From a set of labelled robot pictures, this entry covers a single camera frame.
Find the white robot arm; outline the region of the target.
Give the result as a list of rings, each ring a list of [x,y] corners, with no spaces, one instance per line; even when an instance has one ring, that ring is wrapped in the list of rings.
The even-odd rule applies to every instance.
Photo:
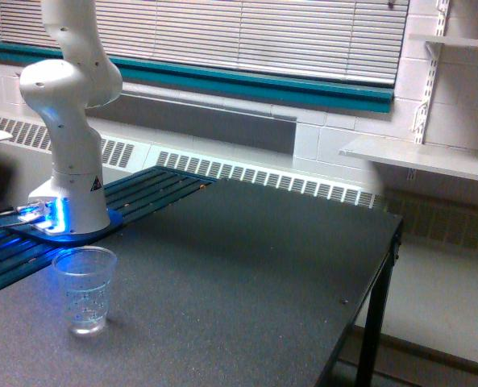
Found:
[[[21,72],[20,93],[48,130],[52,176],[29,195],[49,204],[35,226],[49,235],[83,235],[110,225],[103,189],[101,136],[86,110],[122,93],[123,79],[98,34],[93,1],[43,1],[43,25],[62,58],[30,64]]]

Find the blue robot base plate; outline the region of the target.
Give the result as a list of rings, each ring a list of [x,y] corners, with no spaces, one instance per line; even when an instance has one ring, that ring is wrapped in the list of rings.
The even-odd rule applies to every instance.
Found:
[[[110,225],[106,228],[87,234],[48,235],[30,224],[11,226],[18,221],[16,215],[8,215],[0,218],[0,225],[11,230],[18,236],[31,239],[36,242],[50,243],[55,246],[84,246],[94,243],[116,232],[123,225],[123,217],[116,210],[108,210]]]

